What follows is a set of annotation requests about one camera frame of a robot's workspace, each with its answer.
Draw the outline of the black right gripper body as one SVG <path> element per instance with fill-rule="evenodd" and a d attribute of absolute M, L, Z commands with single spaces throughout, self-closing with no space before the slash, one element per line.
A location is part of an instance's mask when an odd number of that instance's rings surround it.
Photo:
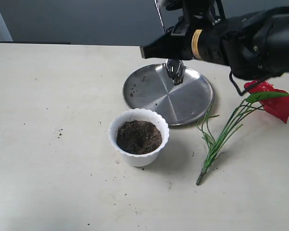
<path fill-rule="evenodd" d="M 180 16 L 177 24 L 167 29 L 170 57 L 228 65 L 224 43 L 229 23 L 228 19 L 210 14 Z"/>

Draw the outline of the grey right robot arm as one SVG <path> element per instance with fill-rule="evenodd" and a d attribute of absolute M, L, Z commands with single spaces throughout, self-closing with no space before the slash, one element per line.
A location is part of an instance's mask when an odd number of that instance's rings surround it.
<path fill-rule="evenodd" d="M 289 72 L 289 6 L 226 18 L 220 1 L 180 0 L 178 23 L 140 48 L 143 58 L 202 60 L 230 67 L 243 80 Z"/>

